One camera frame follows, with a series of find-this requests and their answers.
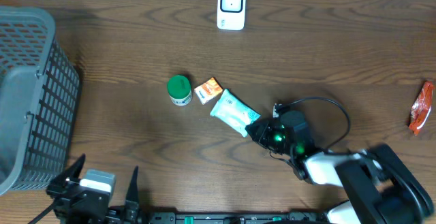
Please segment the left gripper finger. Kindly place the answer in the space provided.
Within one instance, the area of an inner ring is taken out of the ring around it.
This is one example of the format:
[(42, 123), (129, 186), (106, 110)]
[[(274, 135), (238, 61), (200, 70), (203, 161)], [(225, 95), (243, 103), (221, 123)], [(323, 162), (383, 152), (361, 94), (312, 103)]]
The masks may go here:
[(82, 154), (71, 166), (54, 178), (54, 183), (64, 183), (67, 178), (78, 178), (82, 171), (85, 160), (86, 155)]
[(138, 197), (138, 166), (134, 168), (131, 177), (129, 188), (125, 198), (126, 217), (137, 217), (139, 210), (139, 197)]

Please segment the small orange sachet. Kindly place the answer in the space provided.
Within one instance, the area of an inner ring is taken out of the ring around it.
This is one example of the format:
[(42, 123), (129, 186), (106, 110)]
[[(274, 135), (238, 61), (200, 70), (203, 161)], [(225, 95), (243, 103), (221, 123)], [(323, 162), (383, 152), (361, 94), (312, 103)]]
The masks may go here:
[(223, 92), (223, 88), (217, 82), (217, 80), (212, 77), (206, 82), (202, 83), (200, 86), (197, 86), (194, 91), (198, 96), (200, 103), (204, 105), (220, 95)]

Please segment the green lid jar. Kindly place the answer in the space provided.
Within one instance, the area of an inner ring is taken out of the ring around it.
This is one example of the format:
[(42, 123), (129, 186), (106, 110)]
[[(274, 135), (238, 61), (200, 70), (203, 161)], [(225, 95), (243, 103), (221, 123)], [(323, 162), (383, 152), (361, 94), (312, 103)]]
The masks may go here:
[(167, 91), (174, 105), (186, 106), (192, 99), (191, 84), (182, 75), (172, 76), (167, 83)]

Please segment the orange snack bar wrapper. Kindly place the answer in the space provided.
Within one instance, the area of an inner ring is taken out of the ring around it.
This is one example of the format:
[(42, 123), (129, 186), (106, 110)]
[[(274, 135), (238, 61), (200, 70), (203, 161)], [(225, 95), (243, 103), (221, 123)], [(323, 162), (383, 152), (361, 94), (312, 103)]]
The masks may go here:
[(434, 84), (426, 81), (411, 107), (409, 129), (414, 135), (420, 133), (431, 113), (434, 90)]

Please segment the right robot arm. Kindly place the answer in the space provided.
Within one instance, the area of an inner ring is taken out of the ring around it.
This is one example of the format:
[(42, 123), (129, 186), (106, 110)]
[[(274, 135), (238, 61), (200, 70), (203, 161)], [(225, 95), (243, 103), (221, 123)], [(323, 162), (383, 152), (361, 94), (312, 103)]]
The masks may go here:
[(324, 213), (329, 223), (423, 223), (435, 212), (429, 194), (387, 144), (348, 153), (320, 148), (295, 110), (245, 129), (299, 180), (344, 189), (348, 200)]

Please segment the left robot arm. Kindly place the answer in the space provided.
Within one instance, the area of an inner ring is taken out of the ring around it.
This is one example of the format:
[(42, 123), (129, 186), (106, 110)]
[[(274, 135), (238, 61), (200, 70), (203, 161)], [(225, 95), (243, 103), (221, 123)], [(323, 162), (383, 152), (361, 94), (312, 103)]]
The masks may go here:
[(131, 176), (125, 203), (110, 207), (116, 176), (90, 169), (80, 178), (85, 159), (86, 156), (81, 155), (50, 181), (46, 193), (53, 198), (55, 216), (62, 223), (147, 223), (148, 219), (139, 203), (138, 167), (134, 168)]

